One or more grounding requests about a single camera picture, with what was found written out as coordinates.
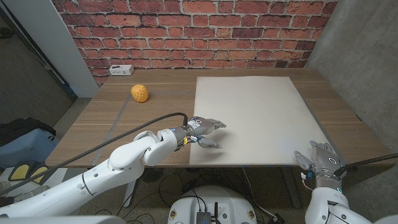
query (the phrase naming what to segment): white board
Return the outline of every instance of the white board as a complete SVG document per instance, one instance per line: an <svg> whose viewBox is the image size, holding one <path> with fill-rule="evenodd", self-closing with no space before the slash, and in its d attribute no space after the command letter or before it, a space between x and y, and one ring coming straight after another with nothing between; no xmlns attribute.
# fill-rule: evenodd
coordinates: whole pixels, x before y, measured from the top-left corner
<svg viewBox="0 0 398 224"><path fill-rule="evenodd" d="M191 145L193 166L297 165L328 142L289 77L198 77L194 115L227 127L207 135L222 149Z"/></svg>

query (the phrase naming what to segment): electrical outlet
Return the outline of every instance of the electrical outlet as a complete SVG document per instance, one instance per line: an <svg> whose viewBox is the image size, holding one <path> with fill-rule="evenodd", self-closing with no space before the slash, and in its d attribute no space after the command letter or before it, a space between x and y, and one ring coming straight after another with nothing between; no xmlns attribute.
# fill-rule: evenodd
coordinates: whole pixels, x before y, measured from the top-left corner
<svg viewBox="0 0 398 224"><path fill-rule="evenodd" d="M131 75L134 68L132 65L112 65L109 71L111 75Z"/></svg>

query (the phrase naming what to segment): orange ball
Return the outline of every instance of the orange ball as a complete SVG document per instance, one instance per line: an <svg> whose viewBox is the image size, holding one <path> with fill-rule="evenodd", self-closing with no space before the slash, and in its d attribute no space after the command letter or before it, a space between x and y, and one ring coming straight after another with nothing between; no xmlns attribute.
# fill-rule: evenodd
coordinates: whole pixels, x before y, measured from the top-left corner
<svg viewBox="0 0 398 224"><path fill-rule="evenodd" d="M140 103L148 100L148 90L144 85L135 85L131 88L132 97Z"/></svg>

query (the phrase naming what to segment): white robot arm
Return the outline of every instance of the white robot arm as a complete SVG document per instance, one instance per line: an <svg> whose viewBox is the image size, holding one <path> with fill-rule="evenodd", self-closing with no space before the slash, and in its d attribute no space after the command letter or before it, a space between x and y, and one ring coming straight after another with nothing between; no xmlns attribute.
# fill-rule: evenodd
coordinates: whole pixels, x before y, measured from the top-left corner
<svg viewBox="0 0 398 224"><path fill-rule="evenodd" d="M191 137L201 146L219 147L209 139L201 142L205 139L201 135L224 127L220 121L196 117L188 126L164 129L157 136L144 131L133 142L115 149L101 164L35 197L0 208L0 215L9 218L68 215L100 193L138 179L144 171L144 163L157 165L168 154L191 142Z"/></svg>
<svg viewBox="0 0 398 224"><path fill-rule="evenodd" d="M371 224L371 222L349 209L343 195L341 179L334 172L342 164L333 148L325 143L310 141L312 161L295 151L299 166L315 173L316 187L312 191L310 205L305 213L306 224Z"/></svg>

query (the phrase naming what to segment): gray wall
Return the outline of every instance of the gray wall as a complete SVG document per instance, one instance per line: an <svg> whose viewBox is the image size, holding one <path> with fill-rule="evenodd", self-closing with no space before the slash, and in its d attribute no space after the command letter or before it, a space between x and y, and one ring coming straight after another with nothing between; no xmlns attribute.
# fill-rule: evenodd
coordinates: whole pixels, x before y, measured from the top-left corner
<svg viewBox="0 0 398 224"><path fill-rule="evenodd" d="M340 0L305 67L398 152L398 1Z"/></svg>

